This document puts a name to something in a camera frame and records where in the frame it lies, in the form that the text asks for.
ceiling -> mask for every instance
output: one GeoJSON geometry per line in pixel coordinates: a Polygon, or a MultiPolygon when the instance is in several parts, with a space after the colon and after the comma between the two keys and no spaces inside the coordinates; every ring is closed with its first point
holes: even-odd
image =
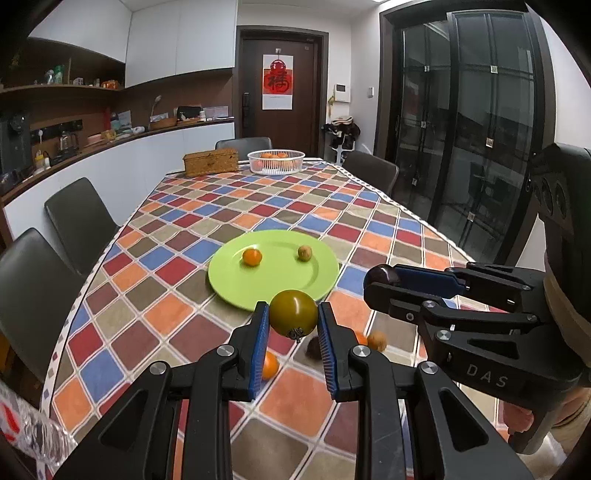
{"type": "Polygon", "coordinates": [[[165,4],[171,0],[121,0],[121,2],[132,12],[137,12],[143,8],[153,7],[158,4],[165,4]]]}
{"type": "MultiPolygon", "coordinates": [[[[132,12],[169,1],[171,0],[121,0],[132,12]]],[[[363,10],[376,5],[373,0],[240,0],[240,2],[243,4],[295,5],[332,12],[336,17],[354,17],[363,10]]]]}
{"type": "Polygon", "coordinates": [[[241,0],[241,2],[243,4],[295,5],[332,12],[336,17],[354,17],[377,5],[373,0],[241,0]]]}

dining chair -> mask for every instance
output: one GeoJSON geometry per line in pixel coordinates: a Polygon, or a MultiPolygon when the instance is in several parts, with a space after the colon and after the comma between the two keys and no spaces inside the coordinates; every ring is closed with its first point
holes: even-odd
{"type": "Polygon", "coordinates": [[[0,330],[41,382],[82,284],[34,228],[0,256],[0,330]]]}
{"type": "Polygon", "coordinates": [[[343,168],[372,187],[392,196],[398,178],[398,166],[368,153],[353,150],[347,153],[343,168]]]}
{"type": "Polygon", "coordinates": [[[220,148],[234,148],[238,151],[238,160],[248,160],[249,153],[258,150],[271,150],[273,145],[269,137],[249,137],[220,140],[216,143],[216,150],[220,148]]]}
{"type": "Polygon", "coordinates": [[[83,177],[62,188],[45,202],[74,270],[88,276],[119,226],[89,179],[83,177]]]}

door handle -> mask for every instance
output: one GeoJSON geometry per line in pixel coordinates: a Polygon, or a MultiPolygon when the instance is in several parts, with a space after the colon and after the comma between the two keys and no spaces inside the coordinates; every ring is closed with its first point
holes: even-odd
{"type": "Polygon", "coordinates": [[[242,127],[249,127],[249,118],[251,114],[251,94],[244,92],[242,94],[242,127]]]}

wooden shelf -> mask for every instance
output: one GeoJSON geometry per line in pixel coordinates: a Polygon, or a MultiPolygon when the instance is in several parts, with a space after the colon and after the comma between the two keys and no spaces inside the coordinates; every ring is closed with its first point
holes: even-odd
{"type": "Polygon", "coordinates": [[[24,85],[0,90],[0,105],[76,98],[114,98],[121,90],[86,85],[24,85]]]}

wooden door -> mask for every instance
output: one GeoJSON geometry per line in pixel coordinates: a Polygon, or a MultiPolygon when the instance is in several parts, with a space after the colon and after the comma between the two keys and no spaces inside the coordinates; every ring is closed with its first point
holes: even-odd
{"type": "Polygon", "coordinates": [[[318,151],[317,45],[314,42],[245,38],[239,62],[242,136],[269,137],[274,148],[318,151]],[[294,57],[292,110],[262,109],[263,55],[294,57]]]}

